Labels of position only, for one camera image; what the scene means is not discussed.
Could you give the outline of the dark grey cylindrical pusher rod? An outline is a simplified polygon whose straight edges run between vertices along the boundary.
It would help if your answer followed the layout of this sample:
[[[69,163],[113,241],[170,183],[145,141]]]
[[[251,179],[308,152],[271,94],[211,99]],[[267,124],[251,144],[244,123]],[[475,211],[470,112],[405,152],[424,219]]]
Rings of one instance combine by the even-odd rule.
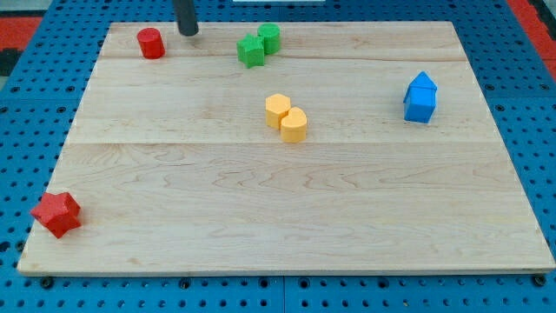
[[[199,27],[194,0],[173,0],[172,3],[179,32],[186,37],[195,36]]]

